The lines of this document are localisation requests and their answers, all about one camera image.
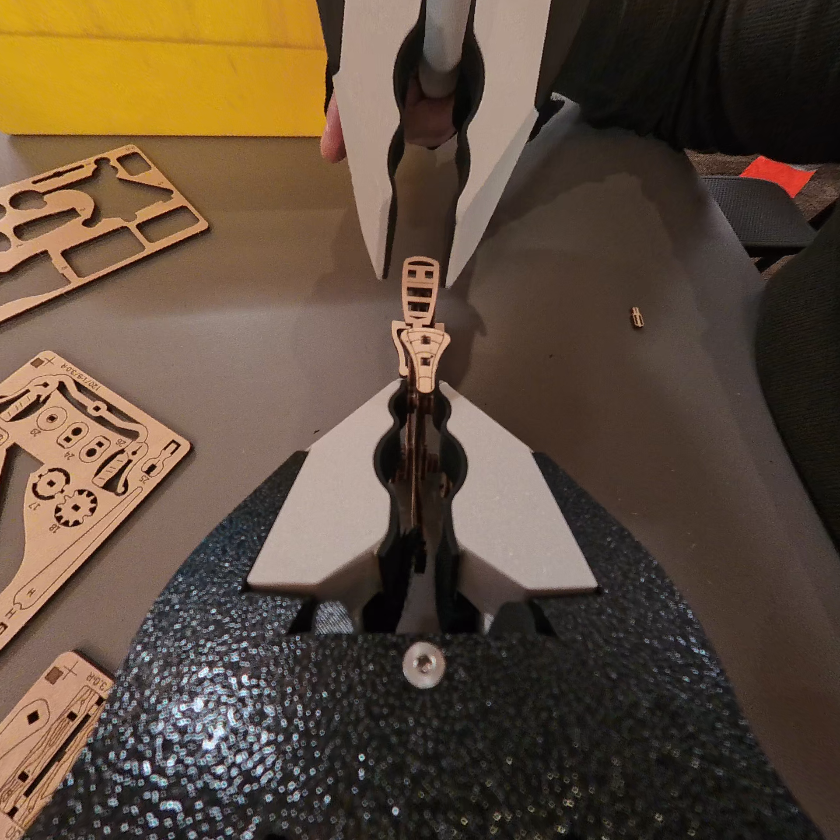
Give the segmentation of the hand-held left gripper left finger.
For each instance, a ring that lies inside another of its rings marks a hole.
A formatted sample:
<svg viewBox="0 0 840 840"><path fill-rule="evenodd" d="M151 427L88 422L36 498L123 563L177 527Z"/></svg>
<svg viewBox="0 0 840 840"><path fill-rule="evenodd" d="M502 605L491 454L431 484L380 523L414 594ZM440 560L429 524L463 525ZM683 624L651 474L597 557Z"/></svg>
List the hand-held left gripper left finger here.
<svg viewBox="0 0 840 840"><path fill-rule="evenodd" d="M392 382L310 446L271 526L248 585L258 592L340 602L389 632L403 611L403 560L387 556L392 497L375 449L392 429Z"/></svg>

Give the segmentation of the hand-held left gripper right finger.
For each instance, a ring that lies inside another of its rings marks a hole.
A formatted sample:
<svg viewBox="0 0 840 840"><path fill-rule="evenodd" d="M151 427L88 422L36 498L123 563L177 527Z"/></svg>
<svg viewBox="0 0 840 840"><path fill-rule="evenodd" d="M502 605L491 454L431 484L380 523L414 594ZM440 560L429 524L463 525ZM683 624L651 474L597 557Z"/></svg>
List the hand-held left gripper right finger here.
<svg viewBox="0 0 840 840"><path fill-rule="evenodd" d="M439 392L442 461L454 484L438 545L442 631L479 631L481 617L507 603L595 592L531 449L449 384Z"/></svg>

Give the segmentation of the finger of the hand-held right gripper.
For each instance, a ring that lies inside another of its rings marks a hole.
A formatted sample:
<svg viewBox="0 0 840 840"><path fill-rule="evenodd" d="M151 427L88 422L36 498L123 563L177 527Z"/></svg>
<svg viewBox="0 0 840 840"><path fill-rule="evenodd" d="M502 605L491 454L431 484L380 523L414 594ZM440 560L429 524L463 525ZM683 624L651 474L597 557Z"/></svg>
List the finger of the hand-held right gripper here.
<svg viewBox="0 0 840 840"><path fill-rule="evenodd" d="M476 92L458 139L460 183L447 287L475 253L537 119L534 101L551 4L474 2L464 57L477 59Z"/></svg>
<svg viewBox="0 0 840 840"><path fill-rule="evenodd" d="M360 227L375 274L389 273L402 109L423 41L421 1L319 1Z"/></svg>

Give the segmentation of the wooden model assembly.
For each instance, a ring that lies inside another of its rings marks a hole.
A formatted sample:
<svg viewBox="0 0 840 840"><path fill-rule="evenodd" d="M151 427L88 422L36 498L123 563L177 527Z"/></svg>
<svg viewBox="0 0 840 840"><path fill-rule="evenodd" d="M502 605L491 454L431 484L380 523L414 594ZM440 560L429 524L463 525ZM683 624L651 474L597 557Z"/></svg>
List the wooden model assembly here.
<svg viewBox="0 0 840 840"><path fill-rule="evenodd" d="M438 365L450 343L441 322L436 321L440 266L426 256L409 257L402 268L402 319L392 322L392 340L402 377L398 408L402 411L401 454L393 482L402 489L407 525L402 526L404 544L412 549L412 570L423 574L427 567L424 537L424 489L426 479L439 471L436 442L428 431L437 423Z"/></svg>

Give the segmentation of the wooden sheet with gear parts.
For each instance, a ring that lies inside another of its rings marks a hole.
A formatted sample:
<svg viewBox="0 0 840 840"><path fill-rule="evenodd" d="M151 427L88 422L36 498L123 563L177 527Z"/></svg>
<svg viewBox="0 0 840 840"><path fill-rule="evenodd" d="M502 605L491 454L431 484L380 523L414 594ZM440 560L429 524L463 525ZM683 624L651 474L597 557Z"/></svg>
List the wooden sheet with gear parts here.
<svg viewBox="0 0 840 840"><path fill-rule="evenodd" d="M48 350L2 383L1 409L1 465L14 446L40 462L13 507L25 546L1 594L4 648L191 445Z"/></svg>

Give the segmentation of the wooden sheet with curved parts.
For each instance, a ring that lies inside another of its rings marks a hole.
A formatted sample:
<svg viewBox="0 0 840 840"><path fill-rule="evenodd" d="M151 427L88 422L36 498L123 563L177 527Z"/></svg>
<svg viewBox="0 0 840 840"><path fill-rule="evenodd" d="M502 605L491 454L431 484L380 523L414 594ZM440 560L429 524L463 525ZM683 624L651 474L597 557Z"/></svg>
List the wooden sheet with curved parts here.
<svg viewBox="0 0 840 840"><path fill-rule="evenodd" d="M78 652L58 656L1 727L1 838L24 835L98 723L112 678Z"/></svg>

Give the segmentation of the person's right hand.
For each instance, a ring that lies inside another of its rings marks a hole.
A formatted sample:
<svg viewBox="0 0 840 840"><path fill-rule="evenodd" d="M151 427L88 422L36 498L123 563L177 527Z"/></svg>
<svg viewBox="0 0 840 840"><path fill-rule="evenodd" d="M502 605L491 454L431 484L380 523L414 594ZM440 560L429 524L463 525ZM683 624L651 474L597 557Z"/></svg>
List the person's right hand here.
<svg viewBox="0 0 840 840"><path fill-rule="evenodd" d="M455 134L453 110L455 95L444 98L429 98L413 77L408 85L403 111L404 139L409 144L428 149L438 147ZM335 95L332 94L326 111L326 124L320 142L324 160L338 163L347 153L344 145L340 111Z"/></svg>

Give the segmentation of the yellow plastic bin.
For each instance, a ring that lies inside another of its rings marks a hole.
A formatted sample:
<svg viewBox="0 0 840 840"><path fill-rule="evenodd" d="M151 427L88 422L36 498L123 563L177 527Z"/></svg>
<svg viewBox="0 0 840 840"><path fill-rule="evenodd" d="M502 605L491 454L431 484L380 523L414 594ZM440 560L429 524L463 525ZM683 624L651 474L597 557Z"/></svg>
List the yellow plastic bin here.
<svg viewBox="0 0 840 840"><path fill-rule="evenodd" d="M310 1L2 1L10 134L318 136Z"/></svg>

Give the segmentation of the red cloth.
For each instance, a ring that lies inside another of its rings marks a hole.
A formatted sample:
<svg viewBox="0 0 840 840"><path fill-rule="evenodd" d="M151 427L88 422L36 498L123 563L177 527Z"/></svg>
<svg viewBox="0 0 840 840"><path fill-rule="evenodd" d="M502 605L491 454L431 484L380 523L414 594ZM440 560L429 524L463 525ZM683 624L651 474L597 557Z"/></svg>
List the red cloth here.
<svg viewBox="0 0 840 840"><path fill-rule="evenodd" d="M811 165L786 164L759 155L742 170L740 176L776 184L793 198L812 179L816 169Z"/></svg>

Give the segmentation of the mostly empty wooden sheet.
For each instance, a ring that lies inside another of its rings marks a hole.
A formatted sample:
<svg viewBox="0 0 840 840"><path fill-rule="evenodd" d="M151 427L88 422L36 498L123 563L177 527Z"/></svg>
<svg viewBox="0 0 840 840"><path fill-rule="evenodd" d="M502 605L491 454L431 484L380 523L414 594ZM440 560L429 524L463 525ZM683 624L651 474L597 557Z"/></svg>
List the mostly empty wooden sheet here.
<svg viewBox="0 0 840 840"><path fill-rule="evenodd" d="M134 145L3 185L1 320L207 229Z"/></svg>

